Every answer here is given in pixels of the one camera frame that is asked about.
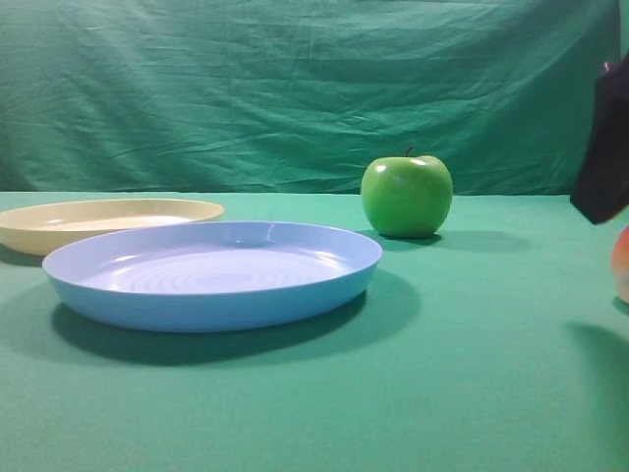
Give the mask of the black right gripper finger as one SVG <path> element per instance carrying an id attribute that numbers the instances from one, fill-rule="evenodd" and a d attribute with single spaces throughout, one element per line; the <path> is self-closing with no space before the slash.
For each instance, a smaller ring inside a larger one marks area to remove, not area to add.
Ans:
<path id="1" fill-rule="evenodd" d="M 592 224 L 628 207 L 628 58 L 604 65 L 597 78 L 594 119 L 570 203 Z"/>

